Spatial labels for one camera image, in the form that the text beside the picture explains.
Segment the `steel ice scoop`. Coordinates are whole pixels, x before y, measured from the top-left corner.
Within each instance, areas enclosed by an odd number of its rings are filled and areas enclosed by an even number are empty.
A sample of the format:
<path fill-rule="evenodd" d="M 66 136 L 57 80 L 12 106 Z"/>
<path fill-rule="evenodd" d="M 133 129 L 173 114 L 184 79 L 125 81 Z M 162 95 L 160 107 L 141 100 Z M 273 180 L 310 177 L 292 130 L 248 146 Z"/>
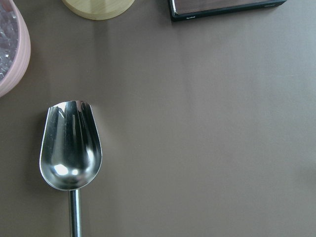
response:
<path fill-rule="evenodd" d="M 85 101 L 49 107 L 39 169 L 45 182 L 69 196 L 70 235 L 82 236 L 80 189 L 98 174 L 102 148 L 92 108 Z"/>

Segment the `clear ice cubes pile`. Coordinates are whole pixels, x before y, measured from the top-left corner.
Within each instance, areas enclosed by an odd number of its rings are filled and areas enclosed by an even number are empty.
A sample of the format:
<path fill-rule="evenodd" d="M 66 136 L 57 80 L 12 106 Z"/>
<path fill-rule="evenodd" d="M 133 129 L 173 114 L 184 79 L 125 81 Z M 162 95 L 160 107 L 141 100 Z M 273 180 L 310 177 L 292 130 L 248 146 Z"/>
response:
<path fill-rule="evenodd" d="M 17 16 L 8 0 L 0 1 L 0 80 L 9 71 L 18 44 Z"/>

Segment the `pink bowl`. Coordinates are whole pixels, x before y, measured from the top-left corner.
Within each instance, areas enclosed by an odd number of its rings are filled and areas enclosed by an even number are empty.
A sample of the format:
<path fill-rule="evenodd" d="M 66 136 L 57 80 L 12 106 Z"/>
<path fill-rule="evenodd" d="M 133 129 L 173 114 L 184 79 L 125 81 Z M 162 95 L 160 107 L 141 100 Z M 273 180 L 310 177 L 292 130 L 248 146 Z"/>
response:
<path fill-rule="evenodd" d="M 9 2 L 17 16 L 18 44 L 16 55 L 10 69 L 3 80 L 0 80 L 1 97 L 7 94 L 20 82 L 27 70 L 31 57 L 31 40 L 27 25 L 15 2 L 12 0 L 9 0 Z"/>

